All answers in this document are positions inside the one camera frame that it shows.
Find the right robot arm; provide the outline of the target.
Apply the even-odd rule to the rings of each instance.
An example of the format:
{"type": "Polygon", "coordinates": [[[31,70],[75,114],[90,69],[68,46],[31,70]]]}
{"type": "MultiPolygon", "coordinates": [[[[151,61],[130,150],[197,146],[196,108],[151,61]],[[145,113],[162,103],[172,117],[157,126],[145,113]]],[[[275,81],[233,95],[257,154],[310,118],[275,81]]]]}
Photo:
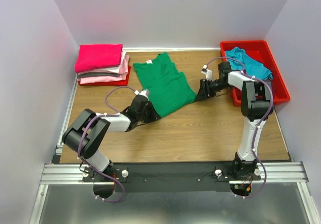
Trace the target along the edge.
{"type": "Polygon", "coordinates": [[[200,80],[200,89],[195,101],[202,101],[216,96],[216,93],[230,87],[241,90],[241,114],[244,117],[242,140],[235,154],[230,173],[238,180],[255,172],[258,157],[257,149],[262,129],[273,112],[273,94],[268,80],[260,80],[247,75],[243,66],[233,70],[230,62],[218,65],[219,78],[212,79],[212,71],[205,64],[201,73],[206,78],[200,80]]]}

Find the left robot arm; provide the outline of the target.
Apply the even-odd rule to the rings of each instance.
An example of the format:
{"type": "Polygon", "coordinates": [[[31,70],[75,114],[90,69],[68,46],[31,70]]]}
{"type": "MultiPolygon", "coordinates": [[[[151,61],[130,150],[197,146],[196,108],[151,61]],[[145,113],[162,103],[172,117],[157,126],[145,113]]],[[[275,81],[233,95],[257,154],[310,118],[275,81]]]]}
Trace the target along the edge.
{"type": "Polygon", "coordinates": [[[111,132],[129,132],[159,119],[160,116],[149,100],[149,91],[136,91],[131,105],[117,114],[100,114],[85,109],[63,133],[62,143],[91,167],[98,180],[106,181],[112,176],[113,164],[99,150],[105,135],[111,132]]]}

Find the green t-shirt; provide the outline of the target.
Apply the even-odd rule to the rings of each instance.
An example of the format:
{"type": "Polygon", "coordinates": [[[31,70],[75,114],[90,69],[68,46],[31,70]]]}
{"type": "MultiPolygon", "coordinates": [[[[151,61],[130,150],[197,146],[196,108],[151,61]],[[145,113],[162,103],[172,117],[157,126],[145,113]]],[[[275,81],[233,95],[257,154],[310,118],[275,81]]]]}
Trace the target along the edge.
{"type": "Polygon", "coordinates": [[[133,67],[142,89],[150,92],[149,100],[161,118],[195,101],[196,94],[185,74],[177,70],[168,53],[158,54],[145,63],[134,63],[133,67]]]}

